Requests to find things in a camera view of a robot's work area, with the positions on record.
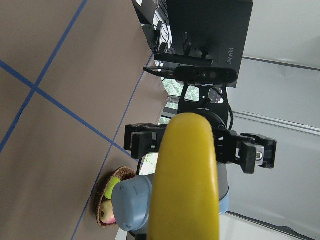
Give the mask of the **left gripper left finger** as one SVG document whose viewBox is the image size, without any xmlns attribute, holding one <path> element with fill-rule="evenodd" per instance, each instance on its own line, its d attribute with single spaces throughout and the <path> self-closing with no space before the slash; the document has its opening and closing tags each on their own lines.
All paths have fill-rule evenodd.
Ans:
<svg viewBox="0 0 320 240">
<path fill-rule="evenodd" d="M 136 123 L 125 126 L 123 148 L 131 152 L 132 159 L 158 153 L 167 124 Z"/>
</svg>

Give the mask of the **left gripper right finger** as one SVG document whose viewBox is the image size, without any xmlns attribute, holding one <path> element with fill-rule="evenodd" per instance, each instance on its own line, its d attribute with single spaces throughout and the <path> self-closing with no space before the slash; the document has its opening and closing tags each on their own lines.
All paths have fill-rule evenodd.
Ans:
<svg viewBox="0 0 320 240">
<path fill-rule="evenodd" d="M 245 174 L 255 167 L 272 169 L 275 166 L 277 141 L 259 134 L 237 134 L 234 130 L 212 130 L 216 160 L 221 164 L 236 164 Z"/>
</svg>

